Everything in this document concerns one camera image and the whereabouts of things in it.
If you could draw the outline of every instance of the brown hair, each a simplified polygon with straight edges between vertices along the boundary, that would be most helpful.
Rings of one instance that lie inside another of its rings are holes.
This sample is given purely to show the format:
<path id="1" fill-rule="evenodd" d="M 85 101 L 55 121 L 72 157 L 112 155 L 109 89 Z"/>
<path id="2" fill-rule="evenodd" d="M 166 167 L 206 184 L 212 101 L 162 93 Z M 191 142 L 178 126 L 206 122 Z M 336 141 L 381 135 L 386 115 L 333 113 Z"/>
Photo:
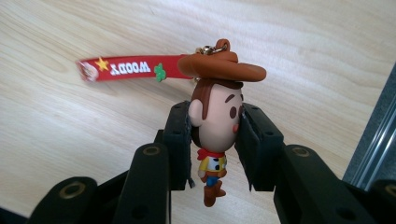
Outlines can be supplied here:
<path id="1" fill-rule="evenodd" d="M 209 99 L 210 92 L 212 92 L 212 88 L 215 84 L 219 84 L 220 86 L 224 86 L 233 90 L 242 89 L 244 83 L 230 81 L 230 80 L 222 80 L 222 79 L 212 79 L 212 78 L 202 78 L 198 81 L 197 86 L 192 93 L 191 101 L 199 100 L 203 105 L 202 110 L 202 119 L 206 119 L 207 112 L 209 111 Z M 191 138 L 196 146 L 201 147 L 200 139 L 199 139 L 199 128 L 192 127 L 191 129 Z"/>

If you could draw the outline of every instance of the cowboy hat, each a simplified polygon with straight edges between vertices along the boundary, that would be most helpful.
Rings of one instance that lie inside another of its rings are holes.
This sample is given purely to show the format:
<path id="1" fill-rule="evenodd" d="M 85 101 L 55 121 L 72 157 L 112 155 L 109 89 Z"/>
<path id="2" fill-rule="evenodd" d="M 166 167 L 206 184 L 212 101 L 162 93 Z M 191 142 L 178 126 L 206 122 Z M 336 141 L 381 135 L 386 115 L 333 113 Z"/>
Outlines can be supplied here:
<path id="1" fill-rule="evenodd" d="M 239 63 L 236 53 L 230 51 L 230 42 L 220 39 L 214 52 L 195 53 L 177 62 L 178 70 L 188 77 L 216 78 L 232 81 L 261 81 L 264 68 L 249 63 Z"/>

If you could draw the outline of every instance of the red strap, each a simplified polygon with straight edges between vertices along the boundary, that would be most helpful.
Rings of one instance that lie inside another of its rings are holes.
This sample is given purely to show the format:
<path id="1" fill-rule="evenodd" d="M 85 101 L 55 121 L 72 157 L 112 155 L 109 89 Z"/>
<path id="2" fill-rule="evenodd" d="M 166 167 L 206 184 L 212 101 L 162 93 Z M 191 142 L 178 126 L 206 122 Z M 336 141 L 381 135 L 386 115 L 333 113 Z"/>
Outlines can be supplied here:
<path id="1" fill-rule="evenodd" d="M 204 148 L 198 150 L 198 161 L 204 160 L 206 157 L 221 158 L 224 157 L 224 152 L 211 152 Z"/>
<path id="2" fill-rule="evenodd" d="M 190 78 L 177 69 L 177 61 L 186 55 L 148 55 L 93 58 L 77 61 L 81 77 L 86 81 L 117 80 L 134 77 Z"/>

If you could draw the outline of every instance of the woody figure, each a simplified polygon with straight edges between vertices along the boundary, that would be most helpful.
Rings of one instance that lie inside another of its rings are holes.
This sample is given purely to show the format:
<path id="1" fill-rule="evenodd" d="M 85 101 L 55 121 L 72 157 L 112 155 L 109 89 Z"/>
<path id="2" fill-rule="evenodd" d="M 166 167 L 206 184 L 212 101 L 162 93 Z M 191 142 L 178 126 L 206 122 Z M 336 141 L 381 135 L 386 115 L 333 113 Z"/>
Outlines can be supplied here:
<path id="1" fill-rule="evenodd" d="M 233 146 L 238 132 L 242 81 L 263 80 L 266 72 L 256 65 L 238 63 L 227 39 L 197 51 L 180 59 L 177 66 L 184 75 L 199 78 L 189 108 L 191 138 L 201 148 L 198 176 L 206 183 L 204 204 L 211 207 L 217 197 L 226 194 L 219 179 L 227 174 L 225 151 Z"/>

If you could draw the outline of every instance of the figure's boot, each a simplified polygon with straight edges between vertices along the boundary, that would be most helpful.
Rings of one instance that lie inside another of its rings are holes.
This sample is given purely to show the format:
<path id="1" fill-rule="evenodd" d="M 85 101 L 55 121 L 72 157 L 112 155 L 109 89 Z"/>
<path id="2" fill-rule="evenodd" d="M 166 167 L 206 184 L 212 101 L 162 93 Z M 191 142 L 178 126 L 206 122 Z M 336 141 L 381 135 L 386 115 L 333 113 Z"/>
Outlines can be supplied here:
<path id="1" fill-rule="evenodd" d="M 218 183 L 216 183 L 216 185 L 214 186 L 216 189 L 216 197 L 222 197 L 226 194 L 224 190 L 220 189 L 221 185 L 222 185 L 221 180 L 218 180 Z"/>
<path id="2" fill-rule="evenodd" d="M 216 188 L 213 187 L 204 187 L 204 204 L 206 207 L 211 207 L 216 202 Z"/>

